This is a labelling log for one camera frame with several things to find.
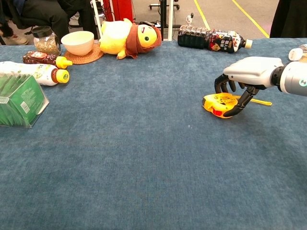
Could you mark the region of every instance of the robotic hand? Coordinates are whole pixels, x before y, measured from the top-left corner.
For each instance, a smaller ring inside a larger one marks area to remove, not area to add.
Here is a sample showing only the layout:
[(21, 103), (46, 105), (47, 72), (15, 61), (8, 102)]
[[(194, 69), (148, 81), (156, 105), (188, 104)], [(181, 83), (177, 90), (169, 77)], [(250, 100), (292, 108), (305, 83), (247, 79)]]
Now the robotic hand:
[(228, 92), (227, 82), (235, 92), (235, 81), (241, 89), (247, 89), (224, 117), (237, 115), (259, 90), (273, 86), (284, 93), (307, 96), (307, 63), (293, 61), (283, 65), (280, 58), (247, 57), (224, 69), (223, 74), (215, 79), (215, 92)]

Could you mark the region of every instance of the green box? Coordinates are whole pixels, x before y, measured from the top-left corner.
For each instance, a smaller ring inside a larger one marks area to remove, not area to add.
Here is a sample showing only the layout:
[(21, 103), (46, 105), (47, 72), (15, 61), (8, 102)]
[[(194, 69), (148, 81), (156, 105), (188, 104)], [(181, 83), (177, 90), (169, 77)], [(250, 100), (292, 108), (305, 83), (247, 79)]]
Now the green box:
[(0, 74), (0, 126), (32, 127), (48, 104), (32, 75)]

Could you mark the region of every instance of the stuffed toy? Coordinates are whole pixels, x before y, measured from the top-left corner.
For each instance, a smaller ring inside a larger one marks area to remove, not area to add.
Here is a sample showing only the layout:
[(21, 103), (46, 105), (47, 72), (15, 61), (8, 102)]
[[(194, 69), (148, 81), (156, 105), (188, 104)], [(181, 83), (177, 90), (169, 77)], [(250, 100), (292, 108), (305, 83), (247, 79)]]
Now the stuffed toy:
[(117, 59), (126, 56), (136, 59), (138, 53), (147, 53), (160, 46), (161, 32), (148, 25), (136, 25), (129, 19), (103, 22), (100, 50), (105, 54), (117, 55)]

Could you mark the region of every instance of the wicker coaster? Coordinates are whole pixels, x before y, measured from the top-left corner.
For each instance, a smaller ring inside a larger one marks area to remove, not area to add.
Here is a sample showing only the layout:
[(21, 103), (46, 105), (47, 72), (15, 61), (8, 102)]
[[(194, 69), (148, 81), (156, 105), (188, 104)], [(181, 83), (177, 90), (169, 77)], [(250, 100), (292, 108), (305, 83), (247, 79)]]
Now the wicker coaster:
[(66, 57), (67, 60), (72, 61), (74, 65), (82, 65), (98, 60), (103, 56), (103, 54), (104, 53), (99, 48), (99, 44), (94, 44), (93, 49), (84, 56), (74, 55), (66, 51), (64, 57)]

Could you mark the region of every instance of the tape measure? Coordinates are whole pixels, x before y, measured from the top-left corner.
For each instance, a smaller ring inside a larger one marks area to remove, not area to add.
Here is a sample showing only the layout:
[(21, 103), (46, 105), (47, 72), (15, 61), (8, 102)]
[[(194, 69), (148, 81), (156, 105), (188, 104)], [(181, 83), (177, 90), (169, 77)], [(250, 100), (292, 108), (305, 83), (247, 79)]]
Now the tape measure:
[[(226, 113), (229, 110), (232, 110), (234, 106), (238, 103), (237, 99), (239, 98), (240, 96), (232, 95), (231, 93), (227, 92), (210, 94), (203, 97), (202, 106), (204, 107), (205, 110), (211, 112), (217, 117), (231, 118), (231, 116), (224, 117), (224, 113)], [(260, 101), (257, 99), (251, 99), (250, 101), (259, 104), (264, 104), (267, 106), (272, 105), (272, 102)]]

